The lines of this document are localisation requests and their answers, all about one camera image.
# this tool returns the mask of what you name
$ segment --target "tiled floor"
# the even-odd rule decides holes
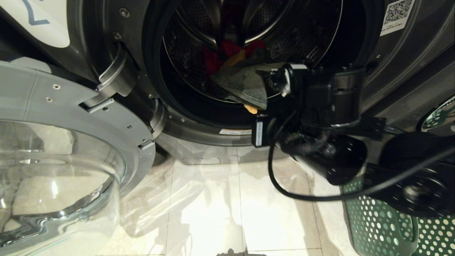
[[[303,194],[339,193],[293,159],[278,182]],[[341,202],[296,201],[275,190],[267,163],[183,165],[169,159],[121,200],[121,223],[99,255],[356,256]]]

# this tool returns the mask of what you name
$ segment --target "sticker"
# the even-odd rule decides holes
[[[0,6],[41,42],[57,48],[70,45],[66,0],[0,0]]]
[[[251,130],[221,129],[220,134],[225,134],[225,135],[251,135]]]
[[[382,23],[381,35],[404,29],[408,21],[409,13],[415,0],[400,0],[387,6],[384,22]]]
[[[263,128],[263,123],[257,122],[256,123],[256,147],[262,146],[262,128]]]

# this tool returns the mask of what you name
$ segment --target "washing machine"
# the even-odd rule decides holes
[[[267,159],[268,149],[251,143],[254,116],[208,82],[203,47],[261,40],[276,61],[364,66],[361,111],[403,129],[416,129],[455,94],[450,0],[0,0],[0,7],[2,254],[96,251],[115,229],[119,197],[148,172],[156,147],[185,164]],[[280,93],[268,89],[267,97],[259,114],[287,107]],[[30,210],[34,200],[59,203]]]

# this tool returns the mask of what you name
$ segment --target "red cloth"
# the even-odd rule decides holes
[[[232,55],[238,53],[239,51],[245,50],[245,56],[246,58],[249,58],[256,48],[266,49],[264,41],[253,41],[245,48],[242,48],[234,44],[232,40],[224,40],[218,47],[218,52],[224,54],[227,58],[230,58]],[[208,80],[210,81],[210,76],[220,70],[221,66],[224,64],[224,61],[218,56],[218,53],[210,51],[206,46],[202,46],[202,52],[204,54],[205,72],[208,76]]]

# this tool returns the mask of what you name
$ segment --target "laundry basket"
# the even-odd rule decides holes
[[[343,192],[362,189],[362,184],[359,177],[343,186]],[[353,246],[361,256],[455,254],[455,216],[416,218],[367,196],[347,200],[345,205]]]

